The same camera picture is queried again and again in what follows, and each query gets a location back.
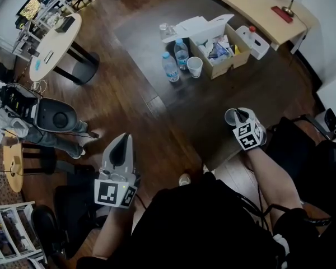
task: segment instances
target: person in white shirt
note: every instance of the person in white shirt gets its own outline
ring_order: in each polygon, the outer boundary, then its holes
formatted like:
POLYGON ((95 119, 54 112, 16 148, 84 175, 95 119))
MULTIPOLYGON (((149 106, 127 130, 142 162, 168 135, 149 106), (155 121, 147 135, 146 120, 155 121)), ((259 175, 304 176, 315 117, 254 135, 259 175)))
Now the person in white shirt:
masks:
MULTIPOLYGON (((0 82, 0 89, 3 86, 5 84, 0 82)), ((55 147, 56 149, 63 150, 74 159, 78 159, 85 154, 83 147, 78 143, 65 140, 50 132, 41 131, 33 126, 29 128, 28 132, 25 132, 22 128, 13 126, 12 121, 13 118, 8 116, 2 108, 0 101, 0 143, 4 146, 12 146, 22 141, 29 141, 41 146, 55 147), (5 131, 23 136, 23 138, 6 137, 4 136, 5 131)), ((73 132, 86 132, 87 128, 87 123, 79 121, 73 132)))

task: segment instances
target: person's arm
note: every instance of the person's arm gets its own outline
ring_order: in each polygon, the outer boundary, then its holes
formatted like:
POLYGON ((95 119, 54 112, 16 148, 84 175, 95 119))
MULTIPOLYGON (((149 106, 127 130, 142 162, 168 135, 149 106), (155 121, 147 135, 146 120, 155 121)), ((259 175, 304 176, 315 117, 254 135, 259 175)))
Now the person's arm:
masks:
POLYGON ((96 240, 92 256, 107 259, 132 232, 134 206, 112 208, 96 240))
POLYGON ((1 144, 3 146, 13 146, 20 142, 21 141, 16 137, 2 137, 2 140, 1 140, 1 144))
MULTIPOLYGON (((296 187, 284 169, 258 147, 248 151, 247 155, 259 187, 269 205, 276 204, 289 209, 302 208, 296 187)), ((273 226, 283 214, 283 211, 277 209, 270 212, 273 226)))

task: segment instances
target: bottle label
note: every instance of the bottle label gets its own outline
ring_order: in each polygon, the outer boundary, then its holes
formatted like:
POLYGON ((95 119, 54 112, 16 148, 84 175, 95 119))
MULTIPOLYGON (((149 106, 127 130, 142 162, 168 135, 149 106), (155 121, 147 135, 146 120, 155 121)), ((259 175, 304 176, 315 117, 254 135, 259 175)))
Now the bottle label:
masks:
POLYGON ((178 75, 178 71, 166 73, 168 78, 173 78, 178 75))
POLYGON ((188 58, 187 59, 183 59, 183 60, 179 60, 178 59, 178 64, 180 65, 180 66, 182 66, 182 65, 186 65, 186 62, 188 61, 188 58))

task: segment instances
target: black table base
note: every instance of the black table base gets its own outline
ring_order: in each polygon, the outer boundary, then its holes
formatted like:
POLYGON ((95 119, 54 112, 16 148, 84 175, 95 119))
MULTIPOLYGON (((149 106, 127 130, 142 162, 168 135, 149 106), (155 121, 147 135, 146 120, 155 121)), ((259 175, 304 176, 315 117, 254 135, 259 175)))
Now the black table base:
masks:
POLYGON ((55 67, 54 72, 64 76, 76 85, 84 85, 89 82, 97 72, 100 65, 100 56, 95 52, 86 52, 76 42, 73 42, 71 47, 78 53, 72 49, 68 49, 67 51, 67 53, 77 61, 72 74, 59 67, 55 67))

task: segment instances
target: black shirt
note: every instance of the black shirt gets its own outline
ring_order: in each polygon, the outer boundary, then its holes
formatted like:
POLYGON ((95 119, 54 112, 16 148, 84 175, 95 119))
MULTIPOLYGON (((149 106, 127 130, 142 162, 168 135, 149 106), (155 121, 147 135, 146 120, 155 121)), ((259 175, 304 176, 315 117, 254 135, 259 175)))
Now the black shirt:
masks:
POLYGON ((158 192, 131 238, 107 260, 83 257, 77 268, 223 266, 225 268, 304 267, 317 230, 303 209, 286 212, 273 233, 290 254, 257 225, 242 200, 221 180, 205 174, 198 184, 158 192))

